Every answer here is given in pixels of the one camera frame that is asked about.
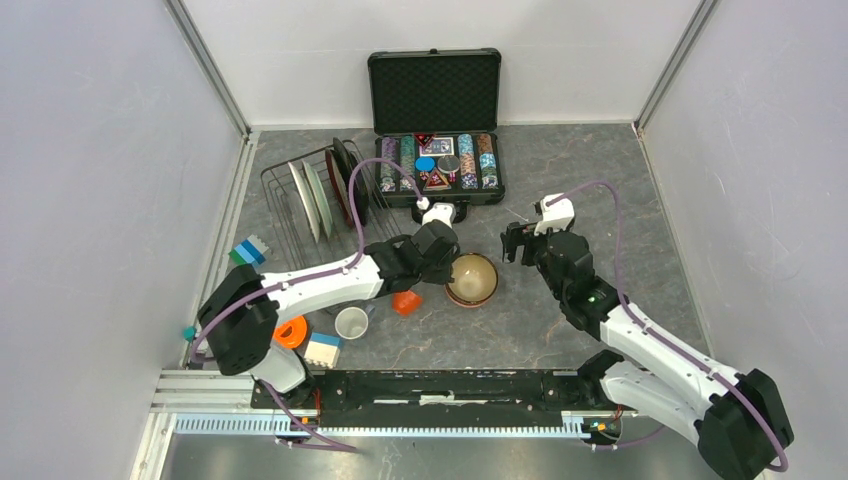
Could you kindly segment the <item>white plate teal rim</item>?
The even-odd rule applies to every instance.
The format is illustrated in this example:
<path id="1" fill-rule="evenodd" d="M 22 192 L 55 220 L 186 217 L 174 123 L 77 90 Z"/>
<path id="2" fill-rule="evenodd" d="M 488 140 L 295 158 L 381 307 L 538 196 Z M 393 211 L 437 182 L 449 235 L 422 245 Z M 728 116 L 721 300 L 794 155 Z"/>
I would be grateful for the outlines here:
<path id="1" fill-rule="evenodd" d="M 289 162 L 288 166 L 306 214 L 313 240 L 315 243 L 318 243 L 320 240 L 321 225 L 317 205 L 311 188 L 309 187 L 304 175 L 301 173 L 297 162 Z"/>

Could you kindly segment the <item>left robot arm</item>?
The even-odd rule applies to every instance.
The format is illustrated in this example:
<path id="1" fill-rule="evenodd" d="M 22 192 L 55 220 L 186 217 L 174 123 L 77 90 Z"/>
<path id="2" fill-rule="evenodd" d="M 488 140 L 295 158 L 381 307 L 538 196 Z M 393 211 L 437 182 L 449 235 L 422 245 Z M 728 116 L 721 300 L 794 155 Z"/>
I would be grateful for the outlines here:
<path id="1" fill-rule="evenodd" d="M 306 405 L 314 381 L 293 349 L 275 347 L 279 323 L 338 304 L 444 285 L 459 254 L 455 231 L 440 220 L 412 235 L 376 242 L 342 260 L 304 270 L 260 274 L 250 265 L 230 271 L 199 309 L 196 341 L 208 345 L 195 363 L 212 362 L 220 374 L 248 373 L 272 387 L 290 407 Z"/>

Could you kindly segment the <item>mint green flower plate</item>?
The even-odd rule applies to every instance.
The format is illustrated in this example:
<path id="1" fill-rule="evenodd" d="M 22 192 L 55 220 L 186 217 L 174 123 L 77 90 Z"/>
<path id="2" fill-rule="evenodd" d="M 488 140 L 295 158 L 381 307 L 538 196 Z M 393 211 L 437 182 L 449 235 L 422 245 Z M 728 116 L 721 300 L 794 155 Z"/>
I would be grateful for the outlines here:
<path id="1" fill-rule="evenodd" d="M 321 178 L 319 177 L 315 168 L 307 163 L 303 163 L 303 170 L 306 174 L 307 181 L 309 182 L 310 188 L 313 192 L 313 196 L 315 199 L 315 203 L 317 205 L 320 222 L 327 238 L 330 238 L 333 233 L 333 216 L 329 205 L 329 200 L 326 196 L 326 193 L 323 188 L 323 184 Z"/>

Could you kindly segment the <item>red rim beige plate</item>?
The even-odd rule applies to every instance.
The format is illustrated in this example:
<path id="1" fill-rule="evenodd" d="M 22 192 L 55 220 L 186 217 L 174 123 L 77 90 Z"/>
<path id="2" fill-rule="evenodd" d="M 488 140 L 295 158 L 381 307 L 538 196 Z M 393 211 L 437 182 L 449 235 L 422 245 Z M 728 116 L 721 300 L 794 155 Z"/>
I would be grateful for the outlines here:
<path id="1" fill-rule="evenodd" d="M 338 165 L 336 162 L 336 158 L 334 152 L 331 149 L 325 150 L 325 164 L 327 167 L 327 172 L 330 180 L 330 184 L 332 190 L 334 192 L 335 198 L 339 203 L 339 206 L 342 210 L 345 223 L 348 227 L 354 228 L 355 222 L 352 218 L 352 212 L 349 204 L 349 198 L 345 186 L 344 179 L 338 170 Z"/>

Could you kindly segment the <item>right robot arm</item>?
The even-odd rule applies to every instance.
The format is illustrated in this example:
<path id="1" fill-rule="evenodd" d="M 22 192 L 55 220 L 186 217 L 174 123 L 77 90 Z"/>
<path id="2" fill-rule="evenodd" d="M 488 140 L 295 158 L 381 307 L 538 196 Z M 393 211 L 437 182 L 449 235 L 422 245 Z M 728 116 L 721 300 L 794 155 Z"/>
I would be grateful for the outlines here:
<path id="1" fill-rule="evenodd" d="M 579 370 L 585 405 L 611 402 L 651 417 L 723 479 L 788 469 L 794 433 L 771 376 L 725 365 L 651 320 L 596 273 L 588 240 L 570 229 L 513 222 L 500 239 L 504 260 L 535 268 L 565 319 L 605 345 Z"/>

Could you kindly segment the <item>tan ceramic bowl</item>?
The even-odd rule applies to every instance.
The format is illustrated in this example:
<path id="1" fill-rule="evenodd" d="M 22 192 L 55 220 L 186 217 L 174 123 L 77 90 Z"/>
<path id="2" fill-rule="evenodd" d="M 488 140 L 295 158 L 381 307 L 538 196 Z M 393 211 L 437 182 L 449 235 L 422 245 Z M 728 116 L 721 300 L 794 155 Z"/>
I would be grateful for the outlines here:
<path id="1" fill-rule="evenodd" d="M 494 263 L 479 253 L 460 255 L 452 264 L 451 281 L 445 285 L 448 298 L 456 305 L 476 308 L 490 300 L 499 285 Z"/>

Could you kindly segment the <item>dark brown bottom plate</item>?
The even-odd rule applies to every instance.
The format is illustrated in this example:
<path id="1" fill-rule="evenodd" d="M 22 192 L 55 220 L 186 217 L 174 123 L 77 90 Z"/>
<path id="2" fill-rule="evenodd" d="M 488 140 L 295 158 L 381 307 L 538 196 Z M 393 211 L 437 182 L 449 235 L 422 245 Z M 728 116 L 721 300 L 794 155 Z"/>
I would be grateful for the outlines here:
<path id="1" fill-rule="evenodd" d="M 332 139 L 331 150 L 345 182 L 352 218 L 358 218 L 360 224 L 365 226 L 368 223 L 370 199 L 365 181 L 360 176 L 353 176 L 353 169 L 358 165 L 358 160 L 338 137 Z"/>

